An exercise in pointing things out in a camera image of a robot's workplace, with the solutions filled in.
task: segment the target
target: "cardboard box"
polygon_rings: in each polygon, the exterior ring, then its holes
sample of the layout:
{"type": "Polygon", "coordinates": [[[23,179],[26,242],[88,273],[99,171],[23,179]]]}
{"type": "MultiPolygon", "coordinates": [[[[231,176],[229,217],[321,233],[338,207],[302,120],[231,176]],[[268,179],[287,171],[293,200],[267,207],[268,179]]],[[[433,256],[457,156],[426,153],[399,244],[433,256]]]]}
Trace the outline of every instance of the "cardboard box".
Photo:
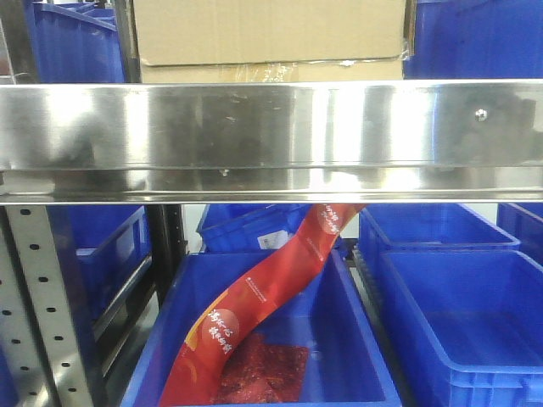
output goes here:
{"type": "Polygon", "coordinates": [[[413,4],[415,0],[134,0],[142,81],[401,79],[413,4]]]}
{"type": "Polygon", "coordinates": [[[134,0],[134,14],[147,66],[394,59],[406,2],[134,0]]]}
{"type": "Polygon", "coordinates": [[[142,65],[146,83],[236,83],[370,81],[402,79],[402,62],[358,62],[352,66],[320,64],[241,64],[148,67],[142,65]]]}

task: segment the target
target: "perforated metal post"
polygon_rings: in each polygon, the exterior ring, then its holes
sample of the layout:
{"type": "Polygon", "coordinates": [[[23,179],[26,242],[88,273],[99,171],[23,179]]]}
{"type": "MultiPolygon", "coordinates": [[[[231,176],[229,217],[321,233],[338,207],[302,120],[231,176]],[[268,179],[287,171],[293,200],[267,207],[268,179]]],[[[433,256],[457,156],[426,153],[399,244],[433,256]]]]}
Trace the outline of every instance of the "perforated metal post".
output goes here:
{"type": "Polygon", "coordinates": [[[59,405],[19,259],[0,208],[0,346],[21,405],[59,405]]]}
{"type": "Polygon", "coordinates": [[[66,207],[10,206],[7,213],[60,402],[106,405],[66,207]]]}

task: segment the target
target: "screw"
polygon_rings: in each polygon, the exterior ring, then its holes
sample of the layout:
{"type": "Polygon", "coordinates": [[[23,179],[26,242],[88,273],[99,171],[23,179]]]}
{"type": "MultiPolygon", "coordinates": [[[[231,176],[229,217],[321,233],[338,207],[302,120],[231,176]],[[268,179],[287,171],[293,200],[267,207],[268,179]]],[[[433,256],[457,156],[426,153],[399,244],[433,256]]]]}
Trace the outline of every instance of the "screw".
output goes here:
{"type": "Polygon", "coordinates": [[[484,109],[478,109],[475,111],[475,119],[477,121],[485,121],[489,118],[489,112],[484,109]]]}

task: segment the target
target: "blue plastic bin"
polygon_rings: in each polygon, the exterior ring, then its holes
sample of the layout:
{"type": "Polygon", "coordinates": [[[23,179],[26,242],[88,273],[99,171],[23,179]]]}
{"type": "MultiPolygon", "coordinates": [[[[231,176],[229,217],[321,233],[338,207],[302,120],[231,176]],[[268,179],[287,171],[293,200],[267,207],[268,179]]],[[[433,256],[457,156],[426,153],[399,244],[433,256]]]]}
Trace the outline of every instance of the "blue plastic bin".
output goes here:
{"type": "Polygon", "coordinates": [[[210,253],[279,248],[296,233],[309,204],[213,203],[207,205],[197,232],[210,253]]]}
{"type": "Polygon", "coordinates": [[[151,244],[143,206],[69,208],[77,258],[92,318],[98,318],[151,244]]]}
{"type": "Polygon", "coordinates": [[[19,396],[8,363],[0,348],[0,405],[2,407],[15,407],[19,402],[19,396]]]}
{"type": "Polygon", "coordinates": [[[520,240],[520,251],[543,264],[543,203],[499,203],[497,224],[520,240]]]}
{"type": "Polygon", "coordinates": [[[360,249],[381,285],[381,254],[389,250],[517,250],[515,237],[459,203],[376,203],[360,213],[360,249]]]}
{"type": "Polygon", "coordinates": [[[506,250],[383,257],[383,323],[418,405],[543,405],[540,265],[506,250]]]}
{"type": "Polygon", "coordinates": [[[418,0],[406,78],[543,77],[543,3],[418,0]]]}
{"type": "Polygon", "coordinates": [[[113,9],[28,0],[25,7],[42,82],[125,81],[113,9]]]}
{"type": "MultiPolygon", "coordinates": [[[[191,325],[213,299],[266,255],[196,254],[185,259],[122,407],[157,405],[191,325]]],[[[353,281],[337,253],[333,252],[323,273],[304,292],[278,309],[257,331],[264,333],[269,343],[310,349],[300,397],[305,405],[400,406],[353,281]]]]}

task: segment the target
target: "shelving unit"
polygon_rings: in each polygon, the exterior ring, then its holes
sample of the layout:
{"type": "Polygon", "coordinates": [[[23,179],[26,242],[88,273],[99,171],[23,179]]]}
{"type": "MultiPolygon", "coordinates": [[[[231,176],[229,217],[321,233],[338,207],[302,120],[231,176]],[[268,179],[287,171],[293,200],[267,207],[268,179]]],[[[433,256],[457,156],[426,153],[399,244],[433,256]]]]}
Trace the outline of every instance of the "shelving unit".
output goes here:
{"type": "MultiPolygon", "coordinates": [[[[5,21],[0,48],[27,41],[5,21]]],[[[36,82],[10,63],[2,83],[36,82]]],[[[179,204],[541,200],[541,106],[533,80],[0,86],[0,293],[13,305],[0,339],[20,393],[104,405],[113,356],[101,363],[96,332],[129,298],[164,298],[184,255],[179,204]],[[154,243],[94,330],[65,230],[63,205],[78,203],[148,205],[154,243]]]]}

